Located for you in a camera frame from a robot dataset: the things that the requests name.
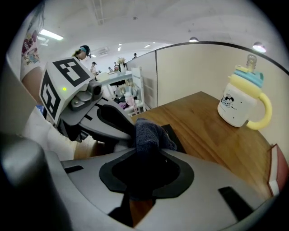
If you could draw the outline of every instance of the fluorescent light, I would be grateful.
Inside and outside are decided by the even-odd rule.
[[[55,33],[52,33],[50,31],[44,30],[44,29],[40,32],[40,34],[48,36],[50,38],[54,38],[56,40],[62,40],[63,39],[63,37],[61,37],[61,36],[59,36],[59,35],[57,35]]]
[[[255,42],[253,45],[253,49],[255,49],[256,51],[261,52],[261,53],[266,52],[265,47],[260,42]]]

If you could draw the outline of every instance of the dark blue cloth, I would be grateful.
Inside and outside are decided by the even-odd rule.
[[[176,151],[177,146],[170,140],[166,131],[147,119],[135,123],[135,144],[139,157],[150,156],[162,148]]]

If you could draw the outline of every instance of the ceiling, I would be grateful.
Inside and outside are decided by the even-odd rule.
[[[175,44],[195,36],[249,48],[262,42],[266,55],[289,69],[278,32],[247,0],[47,0],[44,17],[44,29],[64,37],[39,46],[45,60],[70,56],[84,44],[98,53],[122,43],[125,52],[125,44],[131,51],[143,43]]]

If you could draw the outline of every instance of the woman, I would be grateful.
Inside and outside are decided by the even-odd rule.
[[[74,52],[72,57],[77,58],[78,60],[84,60],[87,56],[90,57],[90,48],[87,45],[81,46],[77,51]]]
[[[6,56],[15,76],[37,101],[37,104],[42,104],[39,97],[42,70],[37,49],[37,35],[43,27],[43,15],[44,2],[25,19]],[[78,58],[84,56],[81,52],[79,54]],[[74,157],[74,150],[65,141],[66,138],[45,120],[36,107],[31,112],[21,135],[37,142],[44,150],[55,152],[61,161],[71,160]]]

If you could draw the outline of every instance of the ceiling light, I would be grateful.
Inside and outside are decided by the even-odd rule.
[[[266,52],[265,47],[260,42],[255,42],[254,45],[253,45],[253,49],[258,51],[258,52],[261,52],[261,53],[265,53]]]
[[[191,37],[189,42],[198,42],[199,39],[197,39],[196,37]]]
[[[63,39],[63,37],[61,37],[61,36],[59,36],[59,35],[57,35],[55,33],[52,33],[50,31],[44,30],[44,29],[40,32],[40,34],[48,36],[50,38],[54,38],[56,40],[62,40]]]

